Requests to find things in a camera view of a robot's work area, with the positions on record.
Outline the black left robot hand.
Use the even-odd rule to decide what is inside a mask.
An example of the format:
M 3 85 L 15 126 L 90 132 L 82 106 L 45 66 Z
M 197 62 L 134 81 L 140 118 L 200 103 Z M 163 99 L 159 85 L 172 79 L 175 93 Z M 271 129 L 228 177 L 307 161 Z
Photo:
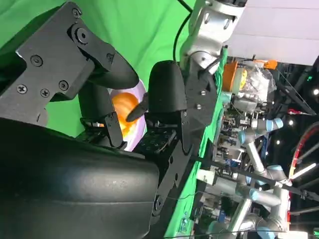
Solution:
M 149 91 L 142 101 L 126 117 L 133 122 L 146 112 L 168 114 L 186 111 L 190 131 L 203 129 L 212 122 L 217 101 L 215 76 L 203 68 L 180 71 L 176 65 L 162 70 L 153 67 L 149 81 Z

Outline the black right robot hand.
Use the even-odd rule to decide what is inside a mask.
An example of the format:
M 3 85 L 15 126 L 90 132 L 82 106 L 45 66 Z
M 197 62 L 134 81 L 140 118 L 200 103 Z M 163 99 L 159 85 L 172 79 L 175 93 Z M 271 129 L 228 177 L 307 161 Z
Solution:
M 139 78 L 66 2 L 37 16 L 0 51 L 0 236 L 141 239 L 192 152 L 184 80 L 154 65 L 148 130 L 124 150 L 108 89 Z

